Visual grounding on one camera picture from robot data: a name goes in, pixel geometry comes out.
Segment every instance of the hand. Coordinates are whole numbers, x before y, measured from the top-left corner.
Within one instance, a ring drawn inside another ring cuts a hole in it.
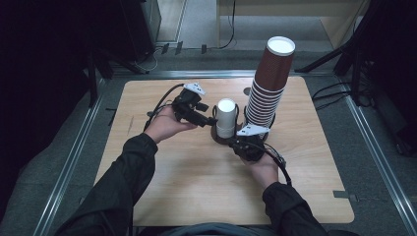
[[[244,159],[242,161],[248,166],[254,178],[264,189],[278,182],[278,166],[268,154],[264,153],[258,161],[247,161]]]
[[[179,132],[196,129],[197,126],[189,122],[181,123],[177,121],[174,110],[171,106],[165,106],[153,118],[148,128],[144,131],[157,144],[163,140],[171,138]]]

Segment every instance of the stack of paper cups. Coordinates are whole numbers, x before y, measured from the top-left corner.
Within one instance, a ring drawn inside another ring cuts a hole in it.
[[[236,103],[230,98],[224,98],[218,102],[215,118],[217,135],[223,139],[234,136],[236,125]]]
[[[272,125],[291,69],[294,50],[295,44],[289,38],[276,36],[269,39],[252,83],[245,125]]]

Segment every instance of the person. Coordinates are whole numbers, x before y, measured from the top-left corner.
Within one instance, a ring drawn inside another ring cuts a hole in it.
[[[191,123],[178,122],[172,107],[164,107],[146,130],[124,144],[120,156],[55,235],[126,235],[133,206],[152,179],[157,144],[179,132],[196,128]],[[265,154],[257,162],[243,162],[264,189],[262,198],[266,204],[266,214],[276,235],[327,235],[297,191],[278,182],[278,167],[269,156]],[[163,235],[208,235],[202,232],[201,226],[174,229],[171,234],[168,232]],[[210,235],[258,235],[254,231],[228,224],[203,226]]]

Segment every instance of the black sleeve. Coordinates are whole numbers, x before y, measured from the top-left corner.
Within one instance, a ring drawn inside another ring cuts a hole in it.
[[[146,134],[128,140],[122,154],[55,235],[125,235],[133,205],[153,176],[156,152],[155,142]]]
[[[273,183],[265,189],[263,200],[272,228],[278,235],[328,235],[313,217],[307,202],[291,186]]]

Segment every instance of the fabric sleeve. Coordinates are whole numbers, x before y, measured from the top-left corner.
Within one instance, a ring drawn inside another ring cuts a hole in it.
[[[263,193],[266,214],[280,236],[328,235],[313,217],[307,202],[291,186],[273,183]]]
[[[146,134],[128,140],[122,154],[55,235],[125,235],[133,205],[155,170],[156,143]]]

